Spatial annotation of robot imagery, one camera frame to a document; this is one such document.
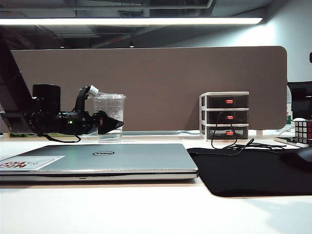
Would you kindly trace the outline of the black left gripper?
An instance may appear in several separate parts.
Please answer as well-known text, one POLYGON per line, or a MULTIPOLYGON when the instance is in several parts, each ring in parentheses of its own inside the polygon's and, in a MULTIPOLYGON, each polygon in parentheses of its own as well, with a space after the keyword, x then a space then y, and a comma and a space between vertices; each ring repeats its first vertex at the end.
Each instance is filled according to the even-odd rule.
POLYGON ((104 135, 123 126, 123 121, 109 117, 104 111, 89 115, 83 112, 60 112, 60 133, 65 135, 83 135, 97 131, 104 135))

